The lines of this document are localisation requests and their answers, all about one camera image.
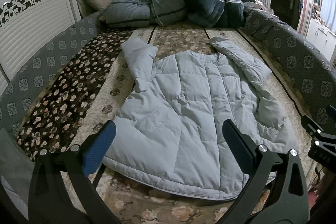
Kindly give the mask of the light blue quilted jacket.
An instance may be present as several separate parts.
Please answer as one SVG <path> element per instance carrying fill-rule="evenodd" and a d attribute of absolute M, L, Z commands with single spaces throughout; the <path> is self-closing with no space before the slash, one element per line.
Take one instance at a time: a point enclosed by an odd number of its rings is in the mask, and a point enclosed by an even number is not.
<path fill-rule="evenodd" d="M 211 55 L 188 50 L 157 60 L 139 38 L 121 46 L 135 87 L 114 118 L 116 137 L 103 163 L 142 184 L 186 197 L 236 198 L 248 180 L 222 134 L 230 119 L 273 152 L 297 138 L 265 85 L 271 70 L 225 38 Z"/>

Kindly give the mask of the white low cabinet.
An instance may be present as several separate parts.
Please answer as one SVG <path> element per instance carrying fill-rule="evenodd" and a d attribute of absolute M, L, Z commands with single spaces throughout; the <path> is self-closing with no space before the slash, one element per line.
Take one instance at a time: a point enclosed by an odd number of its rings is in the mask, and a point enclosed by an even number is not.
<path fill-rule="evenodd" d="M 319 21 L 310 18 L 306 39 L 333 64 L 335 60 L 335 34 Z"/>

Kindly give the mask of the blue striped window curtain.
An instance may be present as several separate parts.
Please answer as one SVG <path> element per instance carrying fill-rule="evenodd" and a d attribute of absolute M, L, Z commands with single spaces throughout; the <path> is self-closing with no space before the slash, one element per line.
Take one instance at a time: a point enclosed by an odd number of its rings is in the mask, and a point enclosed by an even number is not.
<path fill-rule="evenodd" d="M 322 0 L 321 6 L 321 18 L 333 33 L 335 33 L 335 1 L 336 0 Z"/>

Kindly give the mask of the dark teal folded duvet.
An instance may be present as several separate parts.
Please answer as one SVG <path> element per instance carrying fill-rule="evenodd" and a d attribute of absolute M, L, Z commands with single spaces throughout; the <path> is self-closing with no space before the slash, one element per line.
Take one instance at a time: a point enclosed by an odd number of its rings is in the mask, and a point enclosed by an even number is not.
<path fill-rule="evenodd" d="M 244 26 L 244 3 L 255 0 L 184 0 L 189 21 L 204 28 Z"/>

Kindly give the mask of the white sliding wardrobe door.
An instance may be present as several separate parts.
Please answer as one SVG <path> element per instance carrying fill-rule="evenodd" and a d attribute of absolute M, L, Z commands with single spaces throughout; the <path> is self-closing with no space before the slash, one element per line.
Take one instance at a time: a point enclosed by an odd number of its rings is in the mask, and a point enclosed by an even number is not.
<path fill-rule="evenodd" d="M 1 91 L 42 46 L 80 19 L 76 0 L 1 0 Z"/>

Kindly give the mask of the grey blue folded duvet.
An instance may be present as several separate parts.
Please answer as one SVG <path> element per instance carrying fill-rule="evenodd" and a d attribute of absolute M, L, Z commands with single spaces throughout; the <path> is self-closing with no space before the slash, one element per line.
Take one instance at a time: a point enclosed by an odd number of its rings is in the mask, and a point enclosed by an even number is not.
<path fill-rule="evenodd" d="M 169 26 L 185 20 L 184 0 L 113 0 L 100 16 L 110 27 Z"/>

